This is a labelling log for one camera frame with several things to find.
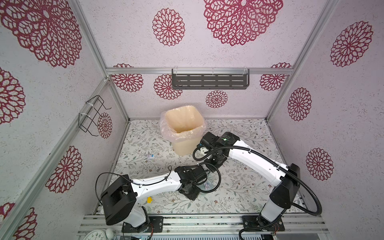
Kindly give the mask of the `teal plastic dustpan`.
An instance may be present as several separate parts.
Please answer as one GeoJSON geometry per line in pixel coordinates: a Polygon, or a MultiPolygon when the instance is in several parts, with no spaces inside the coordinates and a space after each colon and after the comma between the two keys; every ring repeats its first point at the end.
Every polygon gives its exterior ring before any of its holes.
{"type": "Polygon", "coordinates": [[[213,192],[214,188],[218,184],[218,178],[216,175],[208,175],[204,182],[199,185],[199,188],[202,190],[202,194],[208,194],[213,192]]]}

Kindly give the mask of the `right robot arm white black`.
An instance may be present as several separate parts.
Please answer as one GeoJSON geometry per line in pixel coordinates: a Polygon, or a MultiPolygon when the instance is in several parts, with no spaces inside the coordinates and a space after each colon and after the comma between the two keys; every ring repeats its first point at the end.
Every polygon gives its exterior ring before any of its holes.
{"type": "Polygon", "coordinates": [[[235,134],[225,132],[222,136],[216,136],[211,132],[206,133],[193,154],[202,154],[201,158],[194,156],[197,162],[204,162],[207,167],[217,172],[223,163],[231,158],[237,160],[258,174],[262,175],[274,187],[269,200],[263,206],[259,215],[251,220],[244,218],[248,226],[239,231],[242,239],[244,232],[265,232],[272,230],[277,232],[279,221],[286,210],[295,207],[312,216],[320,216],[323,208],[315,192],[300,178],[300,167],[291,164],[289,166],[270,159],[264,154],[251,148],[245,141],[235,134]],[[294,202],[300,187],[303,187],[315,202],[316,210],[308,210],[294,202]]]}

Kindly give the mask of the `beige trash bin with liner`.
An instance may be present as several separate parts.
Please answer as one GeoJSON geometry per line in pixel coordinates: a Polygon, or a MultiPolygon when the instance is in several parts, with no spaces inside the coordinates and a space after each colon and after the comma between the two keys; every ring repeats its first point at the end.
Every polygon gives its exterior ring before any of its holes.
{"type": "Polygon", "coordinates": [[[171,142],[179,156],[192,154],[206,130],[204,117],[194,106],[183,106],[161,114],[162,137],[171,142]]]}

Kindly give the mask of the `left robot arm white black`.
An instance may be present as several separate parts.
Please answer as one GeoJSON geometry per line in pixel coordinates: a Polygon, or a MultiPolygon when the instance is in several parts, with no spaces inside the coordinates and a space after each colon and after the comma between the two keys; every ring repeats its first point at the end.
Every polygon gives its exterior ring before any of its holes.
{"type": "Polygon", "coordinates": [[[130,179],[128,175],[115,174],[118,178],[104,190],[97,199],[103,206],[107,226],[123,224],[131,226],[135,232],[144,232],[151,220],[145,207],[138,207],[136,202],[166,192],[178,192],[194,201],[200,193],[208,194],[216,191],[222,181],[217,167],[210,163],[192,166],[169,167],[164,175],[130,179]],[[218,183],[211,190],[203,190],[203,185],[211,168],[218,174],[218,183]]]}

